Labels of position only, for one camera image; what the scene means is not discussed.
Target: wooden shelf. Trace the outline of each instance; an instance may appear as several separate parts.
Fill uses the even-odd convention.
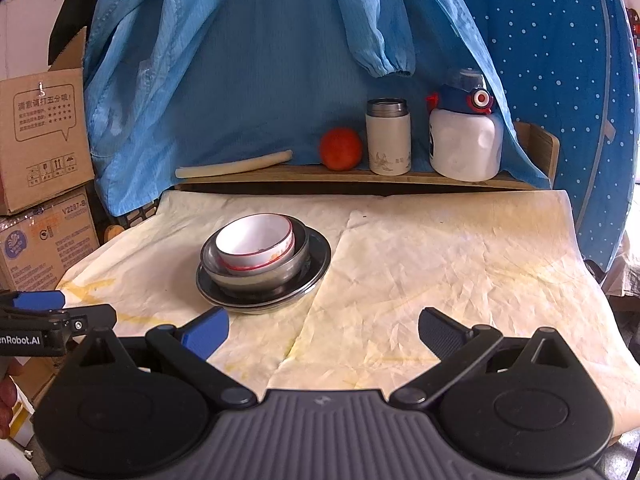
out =
[[[436,186],[469,186],[498,189],[534,189],[533,186],[501,172],[485,182],[460,182],[439,173],[410,171],[399,176],[378,175],[369,170],[331,171],[324,166],[287,166],[280,164],[263,170],[221,176],[185,178],[182,184],[215,184],[222,182],[386,182],[390,184],[432,184]]]

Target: human hand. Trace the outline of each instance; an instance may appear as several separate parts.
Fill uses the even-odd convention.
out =
[[[21,372],[22,365],[11,359],[7,375],[0,378],[0,438],[9,438],[9,423],[14,418],[12,407],[18,399],[18,389],[9,376],[19,375]]]

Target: white water bottle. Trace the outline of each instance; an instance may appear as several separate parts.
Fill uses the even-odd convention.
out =
[[[404,99],[367,102],[367,144],[373,173],[393,176],[411,169],[411,115]]]

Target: orange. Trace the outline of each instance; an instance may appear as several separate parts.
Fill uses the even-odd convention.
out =
[[[362,141],[351,128],[329,130],[320,139],[320,159],[330,170],[350,170],[362,159]]]

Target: red rim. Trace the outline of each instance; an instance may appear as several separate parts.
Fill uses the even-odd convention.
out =
[[[267,265],[271,265],[273,262],[277,262],[279,259],[281,259],[281,257],[283,257],[285,254],[287,254],[289,252],[289,249],[292,248],[295,243],[296,243],[295,239],[292,238],[290,243],[289,243],[289,245],[287,246],[287,248],[284,250],[284,252],[282,254],[279,254],[277,258],[274,258],[273,260],[268,261],[265,264],[261,264],[261,265],[255,266],[255,267],[234,267],[234,266],[227,265],[226,261],[222,260],[222,258],[220,258],[220,259],[222,260],[223,265],[229,270],[255,270],[255,269],[260,269],[261,267],[265,267]]]
[[[251,218],[252,216],[260,216],[260,215],[264,215],[264,214],[277,214],[277,213],[256,213],[255,215],[248,215],[248,216],[243,216],[242,218],[239,218],[238,220],[242,220],[243,218]],[[269,251],[271,249],[273,249],[276,245],[282,243],[283,240],[285,240],[293,231],[293,224],[291,223],[291,220],[289,220],[286,216],[284,215],[277,215],[277,216],[281,216],[282,218],[284,218],[288,223],[289,223],[289,230],[287,231],[287,234],[285,234],[281,240],[277,241],[276,243],[274,243],[272,246],[267,247],[266,249],[260,249],[259,251],[254,251],[253,253],[243,253],[243,254],[237,254],[237,253],[225,253],[225,251],[221,251],[220,248],[218,247],[218,237],[216,237],[216,249],[218,250],[218,252],[220,254],[226,254],[227,256],[255,256],[256,254],[260,254],[260,253],[265,253],[266,251]],[[227,227],[229,227],[231,224],[225,225],[225,227],[223,228],[226,229]],[[237,267],[238,269],[258,269],[259,267]]]

